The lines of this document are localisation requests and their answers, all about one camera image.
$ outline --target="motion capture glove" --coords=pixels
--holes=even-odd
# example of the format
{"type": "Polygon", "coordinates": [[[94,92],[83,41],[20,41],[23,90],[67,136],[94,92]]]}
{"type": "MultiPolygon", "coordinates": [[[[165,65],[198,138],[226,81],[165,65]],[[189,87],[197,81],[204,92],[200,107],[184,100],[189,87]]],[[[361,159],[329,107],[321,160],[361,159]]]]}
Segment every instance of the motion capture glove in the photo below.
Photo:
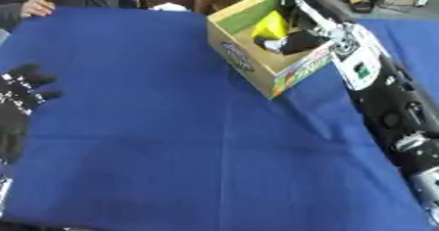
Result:
{"type": "Polygon", "coordinates": [[[48,100],[59,98],[61,91],[36,91],[55,81],[51,74],[38,73],[39,65],[22,65],[0,74],[0,159],[14,163],[22,151],[28,118],[48,100]]]}

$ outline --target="open box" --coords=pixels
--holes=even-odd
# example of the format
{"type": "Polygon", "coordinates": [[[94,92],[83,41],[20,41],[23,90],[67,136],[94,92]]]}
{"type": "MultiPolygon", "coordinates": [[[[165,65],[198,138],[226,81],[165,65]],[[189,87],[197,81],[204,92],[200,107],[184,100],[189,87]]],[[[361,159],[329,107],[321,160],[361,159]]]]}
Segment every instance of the open box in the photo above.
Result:
{"type": "Polygon", "coordinates": [[[209,43],[268,99],[330,63],[329,45],[283,56],[253,42],[253,28],[280,0],[243,0],[208,17],[209,43]]]}

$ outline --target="blue tablecloth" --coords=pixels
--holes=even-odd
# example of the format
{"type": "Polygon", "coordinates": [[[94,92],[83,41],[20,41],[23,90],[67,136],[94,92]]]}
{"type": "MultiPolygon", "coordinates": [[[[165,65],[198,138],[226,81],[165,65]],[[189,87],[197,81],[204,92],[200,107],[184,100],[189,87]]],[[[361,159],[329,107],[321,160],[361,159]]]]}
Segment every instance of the blue tablecloth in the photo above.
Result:
{"type": "MultiPolygon", "coordinates": [[[[438,22],[364,21],[439,99],[438,22]]],[[[59,9],[1,69],[65,97],[32,117],[6,219],[115,231],[429,230],[333,66],[268,101],[191,13],[59,9]]]]}

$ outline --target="colorful logo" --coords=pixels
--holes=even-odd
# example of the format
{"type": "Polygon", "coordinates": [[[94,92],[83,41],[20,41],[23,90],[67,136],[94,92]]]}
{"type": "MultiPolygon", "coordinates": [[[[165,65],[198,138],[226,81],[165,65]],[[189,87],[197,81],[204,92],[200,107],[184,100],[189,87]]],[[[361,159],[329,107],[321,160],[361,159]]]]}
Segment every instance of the colorful logo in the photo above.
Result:
{"type": "Polygon", "coordinates": [[[221,45],[227,50],[228,59],[234,67],[246,71],[255,71],[249,58],[233,43],[222,42],[221,45]]]}

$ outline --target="hand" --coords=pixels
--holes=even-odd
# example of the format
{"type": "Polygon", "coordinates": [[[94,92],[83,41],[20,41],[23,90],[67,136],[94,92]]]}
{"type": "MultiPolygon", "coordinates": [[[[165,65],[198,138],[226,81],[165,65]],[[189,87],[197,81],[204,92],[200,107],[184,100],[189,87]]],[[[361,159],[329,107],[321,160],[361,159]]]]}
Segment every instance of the hand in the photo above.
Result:
{"type": "Polygon", "coordinates": [[[22,19],[32,16],[50,16],[55,10],[55,4],[45,0],[28,0],[22,4],[22,19]]]}
{"type": "Polygon", "coordinates": [[[43,103],[59,98],[60,91],[40,91],[55,81],[51,74],[39,73],[39,65],[22,65],[0,73],[0,160],[15,162],[22,152],[28,118],[43,103]]]}

